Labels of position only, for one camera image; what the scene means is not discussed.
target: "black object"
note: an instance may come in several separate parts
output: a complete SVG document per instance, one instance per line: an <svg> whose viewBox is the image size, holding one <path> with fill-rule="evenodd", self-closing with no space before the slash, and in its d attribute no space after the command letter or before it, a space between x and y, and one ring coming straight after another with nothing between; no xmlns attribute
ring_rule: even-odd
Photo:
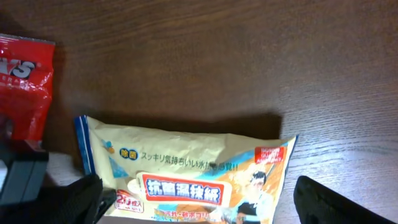
<svg viewBox="0 0 398 224"><path fill-rule="evenodd" d="M116 200L116 191L103 192L102 180L88 175L67 187L42 188L33 202L3 207L2 224L96 223Z"/></svg>
<svg viewBox="0 0 398 224"><path fill-rule="evenodd" d="M35 200L42 186L49 154L26 141L0 141L0 206Z"/></svg>
<svg viewBox="0 0 398 224"><path fill-rule="evenodd" d="M297 180L294 204L301 224L394 224L306 176Z"/></svg>

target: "red snack bag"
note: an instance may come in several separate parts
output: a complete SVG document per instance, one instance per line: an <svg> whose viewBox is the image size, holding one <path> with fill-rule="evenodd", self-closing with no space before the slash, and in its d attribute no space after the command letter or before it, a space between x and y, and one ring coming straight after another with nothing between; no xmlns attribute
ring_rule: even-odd
<svg viewBox="0 0 398 224"><path fill-rule="evenodd" d="M13 139L41 140L52 100L55 44L0 34L0 113Z"/></svg>

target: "wood grain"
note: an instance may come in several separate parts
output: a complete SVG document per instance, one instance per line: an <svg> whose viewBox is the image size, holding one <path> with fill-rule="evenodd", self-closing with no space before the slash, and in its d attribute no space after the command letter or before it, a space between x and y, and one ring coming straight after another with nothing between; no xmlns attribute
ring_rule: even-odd
<svg viewBox="0 0 398 224"><path fill-rule="evenodd" d="M300 175L398 222L397 1L0 6L0 32L58 43L47 149L80 162L72 118L81 114L178 131L300 134L275 224L299 222Z"/></svg>

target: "beige package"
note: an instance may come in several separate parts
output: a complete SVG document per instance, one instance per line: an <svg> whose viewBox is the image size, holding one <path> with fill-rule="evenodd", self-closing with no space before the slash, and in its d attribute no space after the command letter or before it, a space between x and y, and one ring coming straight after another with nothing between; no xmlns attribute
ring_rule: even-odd
<svg viewBox="0 0 398 224"><path fill-rule="evenodd" d="M271 224L297 140L75 126L86 174L117 191L105 215L170 222Z"/></svg>

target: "sealed package end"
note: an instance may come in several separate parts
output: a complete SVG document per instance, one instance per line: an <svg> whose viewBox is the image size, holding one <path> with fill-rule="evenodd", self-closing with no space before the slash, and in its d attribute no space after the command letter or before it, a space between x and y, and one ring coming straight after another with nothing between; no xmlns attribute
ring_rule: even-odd
<svg viewBox="0 0 398 224"><path fill-rule="evenodd" d="M86 174L117 190L105 215L170 222L271 224L297 140L75 126Z"/></svg>

